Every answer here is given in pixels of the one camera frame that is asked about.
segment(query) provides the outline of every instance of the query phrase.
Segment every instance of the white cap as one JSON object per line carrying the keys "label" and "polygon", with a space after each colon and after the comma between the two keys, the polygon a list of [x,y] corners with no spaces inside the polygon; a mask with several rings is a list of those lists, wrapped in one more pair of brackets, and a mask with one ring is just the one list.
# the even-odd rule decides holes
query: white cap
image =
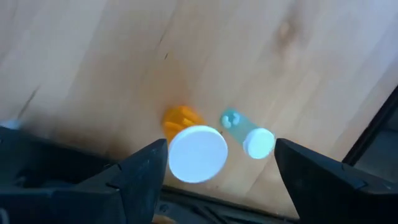
{"label": "white cap", "polygon": [[209,126],[192,126],[179,132],[169,145],[173,175],[188,183],[214,177],[224,166],[228,147],[222,135]]}
{"label": "white cap", "polygon": [[244,151],[253,159],[263,159],[274,149],[275,136],[265,128],[249,132],[243,142]]}

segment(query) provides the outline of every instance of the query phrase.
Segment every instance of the wooden surface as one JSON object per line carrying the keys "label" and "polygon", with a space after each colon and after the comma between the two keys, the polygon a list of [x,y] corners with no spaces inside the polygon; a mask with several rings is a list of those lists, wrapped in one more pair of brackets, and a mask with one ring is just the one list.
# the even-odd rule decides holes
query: wooden surface
{"label": "wooden surface", "polygon": [[[162,137],[169,106],[216,128],[234,106],[341,160],[398,84],[397,11],[396,0],[0,0],[0,119],[123,158]],[[224,135],[219,175],[165,183],[296,217],[273,155],[252,160]]]}

